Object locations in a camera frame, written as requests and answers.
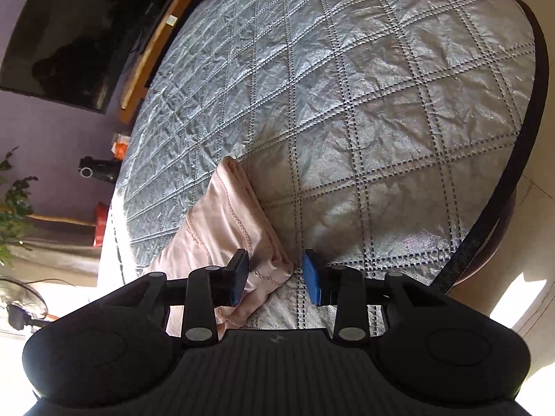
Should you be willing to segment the silver quilted mat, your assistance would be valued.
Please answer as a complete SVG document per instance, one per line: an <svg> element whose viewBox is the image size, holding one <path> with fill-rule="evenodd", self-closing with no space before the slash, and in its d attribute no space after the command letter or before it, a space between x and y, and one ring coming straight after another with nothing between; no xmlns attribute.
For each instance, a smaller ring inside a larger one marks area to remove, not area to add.
<svg viewBox="0 0 555 416"><path fill-rule="evenodd" d="M227 156L293 263L450 289L530 156L543 50L521 0L204 0L136 118L99 289L147 271Z"/></svg>

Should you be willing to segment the green potted tree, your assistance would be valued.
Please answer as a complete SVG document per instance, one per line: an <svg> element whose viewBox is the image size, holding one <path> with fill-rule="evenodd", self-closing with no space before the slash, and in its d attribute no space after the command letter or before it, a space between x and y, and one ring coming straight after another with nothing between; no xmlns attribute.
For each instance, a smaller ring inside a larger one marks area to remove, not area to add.
<svg viewBox="0 0 555 416"><path fill-rule="evenodd" d="M8 150L1 160L1 185L9 184L1 194L1 266L12 266L13 255L9 246L30 251L24 243L24 237L34 221L54 224L70 224L94 228L96 224L74 218L40 215L34 212L30 203L30 187L33 181L38 181L36 176L25 176L9 182L5 173L13 168L11 158L19 147Z"/></svg>

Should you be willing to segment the beige curtain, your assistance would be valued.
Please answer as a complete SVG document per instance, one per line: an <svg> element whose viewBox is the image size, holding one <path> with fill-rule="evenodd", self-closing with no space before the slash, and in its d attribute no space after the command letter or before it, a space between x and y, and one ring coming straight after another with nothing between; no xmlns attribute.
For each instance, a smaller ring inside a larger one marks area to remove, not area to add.
<svg viewBox="0 0 555 416"><path fill-rule="evenodd" d="M11 254L1 274L22 282L97 285L100 250L91 246L29 239L8 244Z"/></svg>

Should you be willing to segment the black flat television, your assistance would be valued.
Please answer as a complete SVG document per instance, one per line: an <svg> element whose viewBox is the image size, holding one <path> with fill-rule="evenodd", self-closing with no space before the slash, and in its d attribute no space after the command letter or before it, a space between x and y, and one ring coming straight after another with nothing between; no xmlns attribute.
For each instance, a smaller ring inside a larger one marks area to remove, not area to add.
<svg viewBox="0 0 555 416"><path fill-rule="evenodd" d="M102 113L128 57L170 0L27 0L1 64L1 88Z"/></svg>

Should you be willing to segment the orange tissue box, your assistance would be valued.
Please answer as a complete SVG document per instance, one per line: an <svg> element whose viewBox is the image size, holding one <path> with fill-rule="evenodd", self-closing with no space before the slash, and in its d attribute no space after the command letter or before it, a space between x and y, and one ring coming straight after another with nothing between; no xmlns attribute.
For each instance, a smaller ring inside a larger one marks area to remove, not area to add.
<svg viewBox="0 0 555 416"><path fill-rule="evenodd" d="M121 133L115 133L112 139L111 152L118 161L123 161L130 144L131 137Z"/></svg>

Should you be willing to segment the wooden tv stand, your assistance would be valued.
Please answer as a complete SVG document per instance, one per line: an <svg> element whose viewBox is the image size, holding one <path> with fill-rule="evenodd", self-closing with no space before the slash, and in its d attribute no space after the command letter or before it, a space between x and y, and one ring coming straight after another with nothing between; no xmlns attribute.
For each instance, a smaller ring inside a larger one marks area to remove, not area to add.
<svg viewBox="0 0 555 416"><path fill-rule="evenodd" d="M147 83L154 71L154 66L191 2L192 0L169 1L161 21L156 25L123 87L123 93L119 100L119 120L122 123L129 125L133 121L139 103L147 95Z"/></svg>

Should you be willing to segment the standing electric fan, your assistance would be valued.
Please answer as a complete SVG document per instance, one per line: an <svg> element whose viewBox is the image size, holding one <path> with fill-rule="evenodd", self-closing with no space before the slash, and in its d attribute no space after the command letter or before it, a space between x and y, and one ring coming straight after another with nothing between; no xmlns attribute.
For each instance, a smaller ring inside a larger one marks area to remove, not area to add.
<svg viewBox="0 0 555 416"><path fill-rule="evenodd" d="M51 323L45 299L32 286L9 277L1 278L1 307L15 331L43 328Z"/></svg>

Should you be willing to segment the pink garment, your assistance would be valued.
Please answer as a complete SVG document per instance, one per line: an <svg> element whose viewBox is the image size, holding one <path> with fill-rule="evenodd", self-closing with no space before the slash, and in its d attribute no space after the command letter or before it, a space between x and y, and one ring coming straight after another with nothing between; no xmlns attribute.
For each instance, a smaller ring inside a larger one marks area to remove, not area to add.
<svg viewBox="0 0 555 416"><path fill-rule="evenodd" d="M239 249L247 251L251 270L237 306L215 305L219 336L243 327L293 273L292 261L246 172L237 160L226 157L217 165L204 195L186 212L177 233L145 272L186 278L195 269L226 266Z"/></svg>

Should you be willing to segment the red plant pot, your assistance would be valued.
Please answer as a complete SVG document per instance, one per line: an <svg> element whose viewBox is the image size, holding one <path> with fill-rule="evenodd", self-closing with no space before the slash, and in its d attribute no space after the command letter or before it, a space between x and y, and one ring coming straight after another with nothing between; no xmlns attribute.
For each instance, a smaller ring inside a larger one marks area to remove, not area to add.
<svg viewBox="0 0 555 416"><path fill-rule="evenodd" d="M101 248L103 246L103 238L106 230L109 206L99 202L95 207L95 224L93 247Z"/></svg>

